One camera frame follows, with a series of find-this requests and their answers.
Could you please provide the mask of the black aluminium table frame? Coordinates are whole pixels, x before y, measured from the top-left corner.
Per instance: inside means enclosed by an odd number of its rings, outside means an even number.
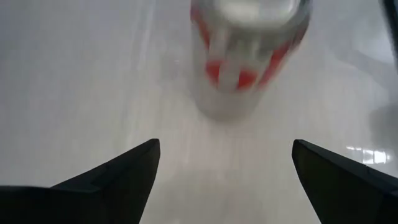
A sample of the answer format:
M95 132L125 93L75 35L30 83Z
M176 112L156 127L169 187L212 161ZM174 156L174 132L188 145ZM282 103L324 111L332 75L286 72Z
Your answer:
M394 57L398 61L398 0L380 0L390 30Z

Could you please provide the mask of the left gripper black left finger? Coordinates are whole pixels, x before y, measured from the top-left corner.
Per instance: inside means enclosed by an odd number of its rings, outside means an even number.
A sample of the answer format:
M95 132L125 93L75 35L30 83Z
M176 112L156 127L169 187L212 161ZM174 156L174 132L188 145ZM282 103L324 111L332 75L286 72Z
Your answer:
M0 185L0 224L139 224L159 161L150 139L52 187Z

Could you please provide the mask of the silver Diet Coke can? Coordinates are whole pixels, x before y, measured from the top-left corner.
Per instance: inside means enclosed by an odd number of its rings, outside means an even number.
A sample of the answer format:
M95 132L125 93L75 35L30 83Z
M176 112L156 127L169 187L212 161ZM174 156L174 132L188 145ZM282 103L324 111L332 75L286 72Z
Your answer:
M300 45L313 0L191 0L198 109L218 120L252 113Z

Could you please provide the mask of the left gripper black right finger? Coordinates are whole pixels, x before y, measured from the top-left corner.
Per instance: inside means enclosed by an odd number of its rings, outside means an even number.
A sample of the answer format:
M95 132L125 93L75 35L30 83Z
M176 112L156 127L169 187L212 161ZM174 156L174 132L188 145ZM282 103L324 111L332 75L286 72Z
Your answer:
M321 224L398 224L398 178L302 139L292 160Z

